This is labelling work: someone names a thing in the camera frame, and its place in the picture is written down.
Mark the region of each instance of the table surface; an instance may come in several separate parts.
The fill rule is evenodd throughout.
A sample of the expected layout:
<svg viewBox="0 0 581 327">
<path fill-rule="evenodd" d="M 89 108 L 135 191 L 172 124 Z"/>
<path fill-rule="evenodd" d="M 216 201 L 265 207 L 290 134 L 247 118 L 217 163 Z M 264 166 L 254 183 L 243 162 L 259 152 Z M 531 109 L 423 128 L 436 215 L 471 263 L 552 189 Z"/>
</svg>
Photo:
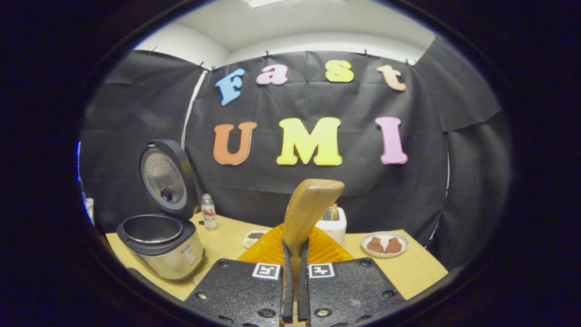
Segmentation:
<svg viewBox="0 0 581 327">
<path fill-rule="evenodd" d="M 202 246 L 206 249 L 206 258 L 193 280 L 188 279 L 184 282 L 171 282 L 157 277 L 137 261 L 116 233 L 108 233 L 106 237 L 113 252 L 123 265 L 127 268 L 135 268 L 155 285 L 183 301 L 192 293 L 196 285 L 218 259 L 235 260 L 246 251 L 246 248 L 242 245 L 242 240 L 250 230 L 266 231 L 270 229 L 269 227 L 236 221 L 218 215 L 218 229 L 209 231 L 199 224 L 201 220 L 201 213 L 195 214 L 190 219 L 196 225 Z M 400 294 L 405 299 L 409 299 L 432 286 L 444 277 L 448 271 L 404 230 L 394 230 L 393 232 L 407 237 L 410 240 L 409 248 L 404 253 L 393 258 L 372 258 Z M 354 258 L 369 257 L 361 248 L 361 240 L 365 235 L 367 233 L 345 234 L 343 248 Z"/>
</svg>

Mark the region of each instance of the rice cooker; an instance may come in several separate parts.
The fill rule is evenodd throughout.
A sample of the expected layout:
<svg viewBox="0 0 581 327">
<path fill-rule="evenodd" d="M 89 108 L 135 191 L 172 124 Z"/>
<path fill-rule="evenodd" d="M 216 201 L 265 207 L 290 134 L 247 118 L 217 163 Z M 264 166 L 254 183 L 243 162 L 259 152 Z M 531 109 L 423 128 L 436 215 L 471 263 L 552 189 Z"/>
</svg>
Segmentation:
<svg viewBox="0 0 581 327">
<path fill-rule="evenodd" d="M 177 142 L 153 140 L 141 155 L 139 169 L 150 197 L 164 213 L 130 217 L 117 226 L 117 235 L 157 276 L 187 279 L 205 254 L 189 221 L 198 209 L 192 165 Z"/>
</svg>

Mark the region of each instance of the brown food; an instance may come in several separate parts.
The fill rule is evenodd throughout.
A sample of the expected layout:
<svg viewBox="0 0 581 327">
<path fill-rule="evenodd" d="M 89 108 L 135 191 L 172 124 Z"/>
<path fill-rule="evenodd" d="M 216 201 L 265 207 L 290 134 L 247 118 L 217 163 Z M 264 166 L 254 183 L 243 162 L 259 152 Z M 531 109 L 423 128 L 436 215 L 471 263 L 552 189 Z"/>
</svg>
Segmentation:
<svg viewBox="0 0 581 327">
<path fill-rule="evenodd" d="M 371 239 L 371 242 L 367 243 L 367 248 L 373 252 L 383 253 L 383 247 L 381 246 L 381 240 L 375 236 Z"/>
<path fill-rule="evenodd" d="M 397 240 L 397 238 L 392 237 L 389 239 L 388 247 L 385 248 L 384 253 L 398 253 L 401 251 L 401 243 Z"/>
<path fill-rule="evenodd" d="M 259 239 L 264 236 L 264 233 L 251 233 L 248 235 L 249 239 Z"/>
</svg>

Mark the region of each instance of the white plate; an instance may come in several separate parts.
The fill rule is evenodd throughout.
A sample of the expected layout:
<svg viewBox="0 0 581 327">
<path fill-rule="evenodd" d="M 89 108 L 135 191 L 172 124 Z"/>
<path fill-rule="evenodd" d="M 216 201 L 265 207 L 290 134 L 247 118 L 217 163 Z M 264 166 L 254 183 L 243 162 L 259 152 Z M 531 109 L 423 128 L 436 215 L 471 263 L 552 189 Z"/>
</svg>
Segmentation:
<svg viewBox="0 0 581 327">
<path fill-rule="evenodd" d="M 256 243 L 256 241 L 258 241 L 259 239 L 249 239 L 248 236 L 250 236 L 250 234 L 252 233 L 262 233 L 262 234 L 266 234 L 268 231 L 267 230 L 251 230 L 249 231 L 246 236 L 244 237 L 244 241 L 242 241 L 242 245 L 245 248 L 249 248 L 252 245 L 254 245 L 254 243 Z"/>
<path fill-rule="evenodd" d="M 391 239 L 393 237 L 397 238 L 397 240 L 401 244 L 401 251 L 396 252 L 396 253 L 379 253 L 379 252 L 371 251 L 370 249 L 367 248 L 367 244 L 369 244 L 369 242 L 371 242 L 371 239 L 373 239 L 374 236 L 381 240 L 380 241 L 381 246 L 384 249 L 388 246 L 389 239 Z M 361 247 L 363 248 L 363 251 L 365 251 L 365 253 L 367 253 L 369 255 L 372 255 L 372 256 L 378 257 L 378 258 L 395 257 L 397 255 L 404 253 L 409 246 L 410 246 L 410 241 L 405 236 L 402 236 L 402 235 L 399 235 L 399 234 L 393 233 L 393 232 L 375 232 L 375 233 L 365 235 L 365 237 L 363 237 L 363 239 L 361 240 Z"/>
</svg>

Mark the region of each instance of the black backdrop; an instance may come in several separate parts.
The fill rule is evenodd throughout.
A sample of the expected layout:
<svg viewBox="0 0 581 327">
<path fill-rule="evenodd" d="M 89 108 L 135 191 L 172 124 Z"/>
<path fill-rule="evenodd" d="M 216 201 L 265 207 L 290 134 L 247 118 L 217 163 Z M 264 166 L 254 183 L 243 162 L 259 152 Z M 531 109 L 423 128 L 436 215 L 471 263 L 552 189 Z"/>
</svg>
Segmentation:
<svg viewBox="0 0 581 327">
<path fill-rule="evenodd" d="M 350 62 L 354 80 L 329 82 L 325 63 L 332 59 Z M 289 80 L 279 86 L 257 84 L 261 69 L 273 64 L 287 65 Z M 401 72 L 404 92 L 385 83 L 377 71 L 382 65 Z M 246 71 L 242 93 L 222 106 L 215 83 L 238 68 Z M 131 215 L 159 211 L 139 179 L 138 158 L 148 140 L 180 140 L 201 72 L 171 56 L 134 51 L 98 92 L 81 138 L 80 171 L 104 232 Z M 312 159 L 307 165 L 276 163 L 280 120 L 299 118 L 311 132 L 328 116 L 341 120 L 341 165 L 317 166 Z M 374 119 L 380 116 L 401 120 L 406 163 L 379 160 L 383 139 Z M 214 127 L 245 121 L 257 123 L 248 158 L 236 166 L 219 164 L 213 157 Z M 238 150 L 239 138 L 234 128 L 230 152 Z M 492 235 L 510 178 L 508 126 L 494 95 L 439 38 L 415 66 L 347 52 L 293 52 L 208 72 L 192 105 L 185 147 L 198 198 L 210 193 L 221 215 L 275 226 L 303 179 L 341 180 L 346 188 L 338 204 L 345 210 L 348 232 L 404 229 L 426 245 L 436 229 L 429 249 L 448 269 L 473 258 Z"/>
<path fill-rule="evenodd" d="M 133 215 L 161 212 L 143 186 L 139 159 L 150 140 L 181 141 L 202 72 L 173 56 L 132 51 L 95 94 L 81 133 L 79 171 L 103 232 Z"/>
</svg>

